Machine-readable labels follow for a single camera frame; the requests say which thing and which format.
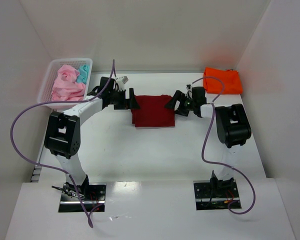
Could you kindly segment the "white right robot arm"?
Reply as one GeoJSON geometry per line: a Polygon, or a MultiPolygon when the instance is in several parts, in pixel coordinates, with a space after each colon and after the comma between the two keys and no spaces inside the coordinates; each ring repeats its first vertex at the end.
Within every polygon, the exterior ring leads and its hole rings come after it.
{"type": "Polygon", "coordinates": [[[164,107],[174,109],[177,115],[185,117],[189,115],[189,112],[193,112],[199,118],[210,118],[210,124],[203,141],[201,158],[205,163],[220,168],[219,173],[212,172],[210,178],[210,191],[213,195],[219,196],[234,186],[234,172],[245,176],[244,173],[236,169],[235,165],[238,159],[237,152],[251,138],[252,130],[242,104],[217,105],[215,100],[216,98],[207,102],[204,88],[192,87],[187,93],[177,90],[164,107]],[[208,137],[213,124],[216,124],[218,140],[223,144],[226,151],[221,161],[210,161],[205,158],[208,137]]]}

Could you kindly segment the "dark red t shirt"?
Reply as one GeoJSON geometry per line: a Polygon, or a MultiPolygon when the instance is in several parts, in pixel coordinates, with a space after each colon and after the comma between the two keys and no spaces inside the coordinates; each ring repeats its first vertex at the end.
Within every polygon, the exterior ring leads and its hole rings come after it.
{"type": "Polygon", "coordinates": [[[132,124],[136,128],[167,128],[175,126],[175,111],[165,108],[170,95],[137,95],[139,109],[131,109],[132,124]]]}

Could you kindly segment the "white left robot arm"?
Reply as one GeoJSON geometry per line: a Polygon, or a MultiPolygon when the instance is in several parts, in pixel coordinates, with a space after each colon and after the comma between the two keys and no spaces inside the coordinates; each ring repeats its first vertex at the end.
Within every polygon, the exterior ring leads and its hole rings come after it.
{"type": "Polygon", "coordinates": [[[88,175],[84,172],[78,155],[81,125],[109,105],[113,105],[116,110],[140,108],[133,88],[129,89],[129,98],[126,98],[125,84],[128,80],[127,76],[111,79],[102,77],[99,85],[89,92],[83,103],[50,114],[44,146],[57,158],[61,169],[66,172],[67,191],[78,190],[85,197],[90,190],[88,175]]]}

